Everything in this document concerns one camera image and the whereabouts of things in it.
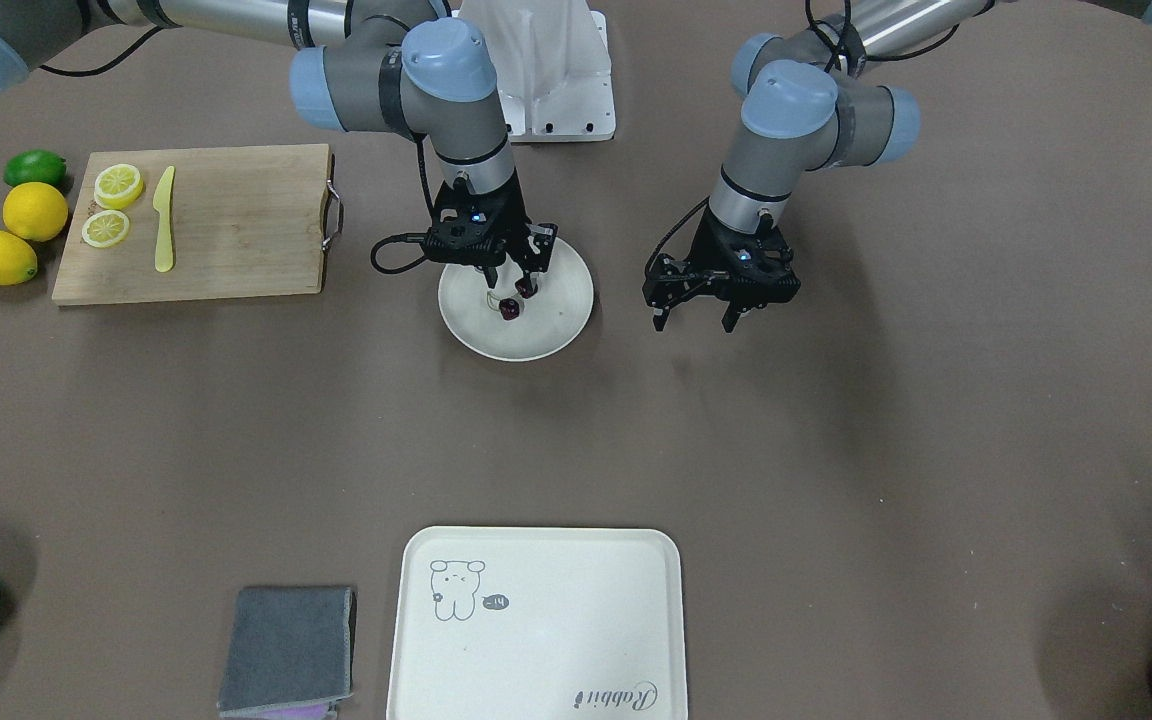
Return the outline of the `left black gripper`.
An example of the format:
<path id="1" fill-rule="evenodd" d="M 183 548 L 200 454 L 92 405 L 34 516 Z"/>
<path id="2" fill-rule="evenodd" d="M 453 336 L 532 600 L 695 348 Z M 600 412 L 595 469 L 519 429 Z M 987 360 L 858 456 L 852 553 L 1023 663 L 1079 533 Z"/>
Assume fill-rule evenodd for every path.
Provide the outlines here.
<path id="1" fill-rule="evenodd" d="M 664 247 L 698 213 L 702 219 L 689 253 L 672 258 Z M 654 331 L 666 328 L 675 306 L 712 296 L 727 304 L 721 325 L 730 334 L 751 310 L 794 300 L 801 281 L 791 260 L 794 250 L 768 211 L 760 211 L 755 232 L 742 233 L 719 222 L 707 205 L 694 206 L 664 233 L 644 266 L 643 297 L 652 309 Z"/>

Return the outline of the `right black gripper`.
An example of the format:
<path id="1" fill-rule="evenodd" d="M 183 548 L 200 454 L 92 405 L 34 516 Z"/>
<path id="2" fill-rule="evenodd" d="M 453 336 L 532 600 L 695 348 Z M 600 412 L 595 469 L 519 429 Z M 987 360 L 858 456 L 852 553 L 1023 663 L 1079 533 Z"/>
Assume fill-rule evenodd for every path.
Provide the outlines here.
<path id="1" fill-rule="evenodd" d="M 556 223 L 531 223 L 516 173 L 503 185 L 472 194 L 467 181 L 442 183 L 434 197 L 435 220 L 420 238 L 420 249 L 435 263 L 483 268 L 486 286 L 495 287 L 498 266 L 511 260 L 521 276 L 521 300 L 539 291 L 540 272 L 548 272 L 558 241 Z"/>

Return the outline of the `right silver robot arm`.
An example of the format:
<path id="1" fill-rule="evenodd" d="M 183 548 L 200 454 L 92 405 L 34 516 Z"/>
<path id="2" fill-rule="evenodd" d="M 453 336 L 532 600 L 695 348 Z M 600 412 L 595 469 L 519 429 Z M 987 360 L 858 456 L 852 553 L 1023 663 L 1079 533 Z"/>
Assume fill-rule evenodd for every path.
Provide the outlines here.
<path id="1" fill-rule="evenodd" d="M 430 143 L 444 183 L 422 255 L 473 266 L 499 300 L 529 300 L 553 223 L 531 223 L 480 29 L 445 1 L 0 1 L 0 92 L 96 29 L 180 26 L 289 44 L 306 123 Z"/>

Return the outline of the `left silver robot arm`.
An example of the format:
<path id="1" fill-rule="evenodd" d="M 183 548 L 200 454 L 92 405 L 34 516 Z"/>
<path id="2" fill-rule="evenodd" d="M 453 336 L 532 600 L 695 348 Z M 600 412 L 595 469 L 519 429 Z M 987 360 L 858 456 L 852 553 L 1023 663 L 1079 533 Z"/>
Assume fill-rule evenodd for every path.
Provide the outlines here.
<path id="1" fill-rule="evenodd" d="M 696 222 L 684 258 L 658 243 L 644 265 L 643 297 L 655 331 L 676 306 L 702 296 L 723 302 L 732 332 L 745 314 L 786 304 L 799 291 L 794 250 L 780 228 L 808 172 L 872 167 L 904 158 L 922 111 L 904 88 L 861 81 L 872 65 L 911 60 L 952 38 L 990 1 L 846 1 L 785 37 L 750 37 L 732 60 L 740 123 L 713 190 L 685 211 Z"/>

